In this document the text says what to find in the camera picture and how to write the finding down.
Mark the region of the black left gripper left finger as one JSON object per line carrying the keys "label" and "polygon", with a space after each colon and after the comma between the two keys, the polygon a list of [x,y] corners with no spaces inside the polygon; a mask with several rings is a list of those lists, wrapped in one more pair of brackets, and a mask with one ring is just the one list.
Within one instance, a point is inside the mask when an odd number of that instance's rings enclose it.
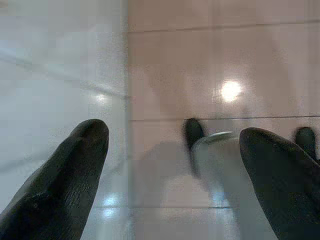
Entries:
{"label": "black left gripper left finger", "polygon": [[104,121],[77,125],[0,213],[0,240],[80,240],[108,148]]}

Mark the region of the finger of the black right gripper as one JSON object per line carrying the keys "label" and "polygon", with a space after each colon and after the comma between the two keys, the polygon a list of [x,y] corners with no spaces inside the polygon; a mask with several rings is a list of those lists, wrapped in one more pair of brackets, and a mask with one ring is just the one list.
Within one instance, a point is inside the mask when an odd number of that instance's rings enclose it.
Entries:
{"label": "finger of the black right gripper", "polygon": [[295,132],[295,143],[317,161],[316,134],[311,127],[299,127]]}
{"label": "finger of the black right gripper", "polygon": [[205,137],[203,125],[197,118],[189,118],[184,123],[184,140],[189,154],[191,173],[195,178],[199,177],[198,169],[193,154],[193,146],[201,138]]}

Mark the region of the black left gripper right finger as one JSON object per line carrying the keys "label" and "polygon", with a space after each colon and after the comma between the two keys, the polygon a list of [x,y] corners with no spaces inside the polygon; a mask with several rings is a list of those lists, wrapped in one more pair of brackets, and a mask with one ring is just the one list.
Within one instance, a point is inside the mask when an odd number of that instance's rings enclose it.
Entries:
{"label": "black left gripper right finger", "polygon": [[261,128],[243,129],[239,146],[278,240],[320,240],[320,164],[294,142]]}

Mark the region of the translucent grey cup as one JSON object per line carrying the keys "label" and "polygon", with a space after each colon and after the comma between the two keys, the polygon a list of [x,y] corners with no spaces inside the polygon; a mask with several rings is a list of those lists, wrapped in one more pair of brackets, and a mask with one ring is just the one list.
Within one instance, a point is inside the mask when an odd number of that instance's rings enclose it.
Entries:
{"label": "translucent grey cup", "polygon": [[250,195],[251,180],[241,157],[239,137],[231,131],[205,136],[193,145],[192,153],[213,205],[241,207]]}

